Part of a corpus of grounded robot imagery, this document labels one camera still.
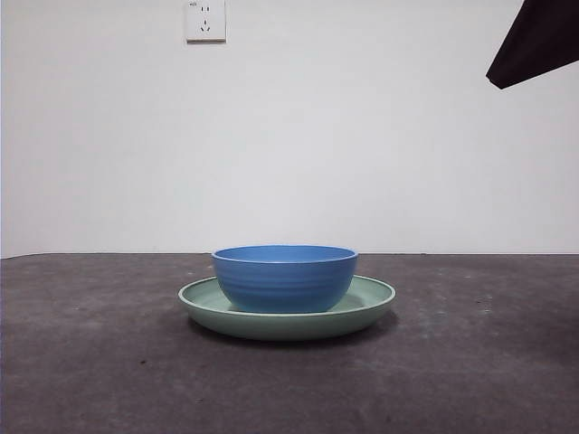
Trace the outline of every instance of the electrical outlet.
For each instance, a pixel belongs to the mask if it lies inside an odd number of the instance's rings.
[[[185,5],[187,42],[225,41],[225,0],[190,0]]]

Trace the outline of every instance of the green plate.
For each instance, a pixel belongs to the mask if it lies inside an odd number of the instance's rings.
[[[182,287],[179,299],[194,321],[215,332],[262,341],[303,341],[370,326],[390,308],[395,294],[380,280],[354,276],[344,298],[327,312],[254,314],[237,310],[217,278],[206,278]]]

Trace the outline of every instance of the dark fabric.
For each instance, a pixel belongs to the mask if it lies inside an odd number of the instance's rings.
[[[188,321],[207,255],[2,271],[3,434],[579,432],[579,256],[362,255],[394,312],[294,344]]]
[[[504,89],[577,60],[579,1],[526,0],[487,77]]]

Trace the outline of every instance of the blue bowl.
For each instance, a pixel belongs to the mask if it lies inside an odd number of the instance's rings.
[[[241,310],[325,312],[346,294],[357,253],[341,247],[266,245],[218,250],[215,274]]]

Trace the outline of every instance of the white wall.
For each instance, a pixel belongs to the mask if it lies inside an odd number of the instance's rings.
[[[579,253],[579,64],[485,78],[521,3],[4,0],[3,256]]]

